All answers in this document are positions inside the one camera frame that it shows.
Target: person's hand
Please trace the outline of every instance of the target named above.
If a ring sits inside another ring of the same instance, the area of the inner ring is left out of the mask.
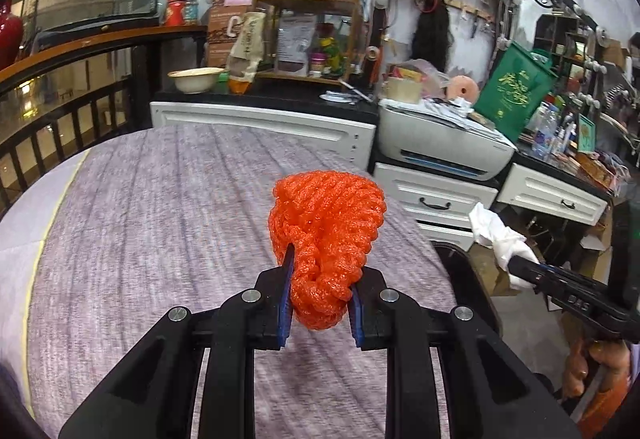
[[[587,359],[583,353],[584,341],[578,339],[564,364],[562,375],[562,396],[578,397],[584,393],[584,379],[588,375]],[[609,372],[600,386],[601,392],[612,389],[618,383],[627,381],[631,368],[631,353],[625,342],[593,342],[587,348],[588,354],[598,363],[609,367]]]

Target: vase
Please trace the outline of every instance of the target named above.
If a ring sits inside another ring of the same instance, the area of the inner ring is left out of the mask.
[[[22,42],[22,19],[11,12],[11,2],[0,6],[0,69],[15,62]]]

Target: red canister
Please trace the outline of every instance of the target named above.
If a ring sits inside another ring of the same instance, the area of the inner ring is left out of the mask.
[[[164,25],[184,25],[184,0],[167,0]]]

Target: round table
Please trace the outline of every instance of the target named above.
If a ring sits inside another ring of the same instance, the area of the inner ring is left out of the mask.
[[[34,184],[0,224],[0,297],[22,308],[0,316],[0,358],[45,432],[56,437],[169,308],[219,307],[274,267],[273,185],[315,169],[364,174],[296,138],[194,124],[110,140]],[[386,202],[367,265],[421,305],[451,310],[430,242]],[[256,352],[257,437],[382,437],[385,382],[385,352],[357,349],[348,319],[321,332],[294,321],[286,348]]]

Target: orange mesh fruit sleeve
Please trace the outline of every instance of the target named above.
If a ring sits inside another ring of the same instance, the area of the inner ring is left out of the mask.
[[[290,243],[295,247],[294,313],[308,329],[333,327],[384,222],[385,196],[367,178],[320,170],[279,180],[273,196],[269,232],[278,262]]]

